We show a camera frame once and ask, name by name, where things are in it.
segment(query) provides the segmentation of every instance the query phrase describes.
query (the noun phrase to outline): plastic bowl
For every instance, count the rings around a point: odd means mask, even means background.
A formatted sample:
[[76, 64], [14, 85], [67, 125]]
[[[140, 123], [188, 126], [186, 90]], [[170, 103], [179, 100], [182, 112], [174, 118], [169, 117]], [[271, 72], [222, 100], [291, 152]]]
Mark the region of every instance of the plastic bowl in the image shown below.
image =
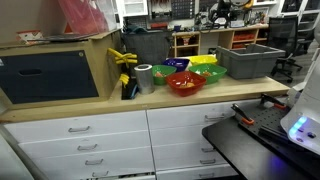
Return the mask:
[[206, 84], [206, 78], [190, 71], [171, 74], [166, 81], [173, 92], [182, 97], [197, 93]]
[[175, 73], [177, 70], [176, 67], [166, 66], [166, 65], [154, 65], [152, 66], [152, 75], [155, 85], [165, 85], [166, 76]]
[[199, 64], [189, 67], [189, 71], [199, 74], [207, 79], [206, 84], [218, 82], [227, 72], [227, 69], [213, 64]]
[[196, 66], [198, 64], [217, 64], [218, 60], [213, 55], [200, 55], [200, 56], [190, 56], [189, 57], [192, 66]]
[[167, 65], [167, 66], [176, 67], [177, 72], [181, 72], [187, 68], [189, 62], [190, 62], [189, 59], [170, 58], [170, 59], [165, 60], [162, 64]]

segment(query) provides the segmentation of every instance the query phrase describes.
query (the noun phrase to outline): drawer handle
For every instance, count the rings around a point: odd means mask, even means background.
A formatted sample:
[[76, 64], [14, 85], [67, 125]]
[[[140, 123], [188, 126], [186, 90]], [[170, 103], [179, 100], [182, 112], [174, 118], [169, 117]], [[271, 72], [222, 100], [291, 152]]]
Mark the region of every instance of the drawer handle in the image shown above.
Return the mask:
[[213, 121], [219, 121], [219, 120], [222, 120], [225, 118], [225, 115], [224, 114], [221, 114], [221, 116], [219, 117], [212, 117], [210, 118], [208, 115], [205, 115], [204, 116], [204, 121], [205, 122], [213, 122]]
[[98, 174], [98, 173], [95, 173], [95, 172], [93, 172], [92, 173], [92, 177], [104, 177], [104, 176], [108, 176], [108, 173], [109, 173], [109, 171], [107, 171], [106, 173], [104, 173], [104, 174]]
[[209, 178], [214, 178], [214, 173], [210, 174], [199, 174], [200, 179], [209, 179]]
[[216, 151], [214, 148], [201, 148], [201, 151], [204, 153], [214, 152]]
[[98, 144], [92, 145], [92, 146], [78, 146], [78, 151], [89, 151], [89, 150], [93, 150], [98, 146]]
[[85, 127], [85, 128], [69, 128], [69, 132], [83, 132], [83, 131], [88, 131], [90, 129], [90, 126]]
[[101, 159], [101, 160], [95, 160], [95, 161], [88, 161], [88, 160], [86, 160], [86, 162], [85, 162], [84, 164], [85, 164], [85, 165], [99, 165], [99, 164], [102, 163], [102, 161], [103, 161], [103, 159]]
[[203, 164], [203, 165], [214, 164], [214, 163], [216, 163], [216, 159], [200, 160], [200, 163]]

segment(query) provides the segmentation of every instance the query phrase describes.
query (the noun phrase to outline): cylindrical container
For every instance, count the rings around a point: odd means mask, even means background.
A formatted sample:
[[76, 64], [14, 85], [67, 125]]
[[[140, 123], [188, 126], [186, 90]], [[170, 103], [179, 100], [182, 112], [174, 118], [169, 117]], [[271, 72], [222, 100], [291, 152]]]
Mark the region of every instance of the cylindrical container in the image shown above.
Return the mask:
[[134, 68], [140, 94], [151, 94], [154, 92], [152, 77], [152, 65], [141, 64]]

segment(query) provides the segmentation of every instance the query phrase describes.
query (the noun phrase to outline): white device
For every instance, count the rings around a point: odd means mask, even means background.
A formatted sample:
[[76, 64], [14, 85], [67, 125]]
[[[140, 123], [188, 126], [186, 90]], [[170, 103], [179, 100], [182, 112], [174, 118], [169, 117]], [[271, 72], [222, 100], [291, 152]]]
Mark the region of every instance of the white device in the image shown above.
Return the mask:
[[280, 124], [288, 138], [316, 154], [320, 154], [320, 49], [305, 78], [303, 92]]

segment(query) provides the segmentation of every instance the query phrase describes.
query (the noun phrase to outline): gray storage box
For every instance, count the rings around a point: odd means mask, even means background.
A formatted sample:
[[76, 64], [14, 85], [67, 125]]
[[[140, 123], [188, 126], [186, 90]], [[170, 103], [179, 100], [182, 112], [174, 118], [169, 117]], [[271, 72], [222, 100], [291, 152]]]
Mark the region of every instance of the gray storage box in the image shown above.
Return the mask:
[[267, 76], [278, 57], [285, 56], [283, 50], [250, 44], [247, 48], [228, 50], [217, 47], [216, 58], [220, 66], [227, 68], [227, 73], [234, 79], [249, 79]]

